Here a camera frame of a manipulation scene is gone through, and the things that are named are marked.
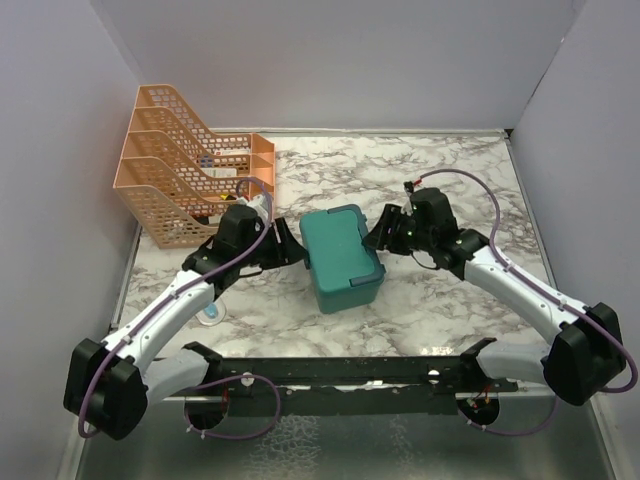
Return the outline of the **green medicine box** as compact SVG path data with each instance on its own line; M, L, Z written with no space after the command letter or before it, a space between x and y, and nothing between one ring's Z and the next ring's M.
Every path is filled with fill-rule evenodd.
M303 246L319 310L324 314L372 303L386 269L377 253L363 245L368 234L359 206L347 204L303 215Z

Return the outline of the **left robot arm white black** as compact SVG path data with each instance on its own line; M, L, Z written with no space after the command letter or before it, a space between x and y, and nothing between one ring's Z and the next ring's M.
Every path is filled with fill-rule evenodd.
M245 267L271 270L305 261L308 253L286 221L269 208L232 205L216 234L187 256L164 292L141 314L100 341L72 351L63 397L80 437L128 436L147 407L183 389L206 395L221 371L195 347L157 360L157 354L198 312L217 300Z

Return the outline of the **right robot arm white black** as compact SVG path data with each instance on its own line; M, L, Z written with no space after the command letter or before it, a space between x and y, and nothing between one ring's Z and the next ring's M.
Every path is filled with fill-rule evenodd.
M613 309L587 307L492 250L486 236L458 226L447 196L437 188L410 194L407 204L388 204L364 237L365 246L409 256L427 253L451 272L508 306L544 339L542 345L489 340L459 367L461 383L481 391L494 379L547 385L561 400L583 405L620 374L627 361Z

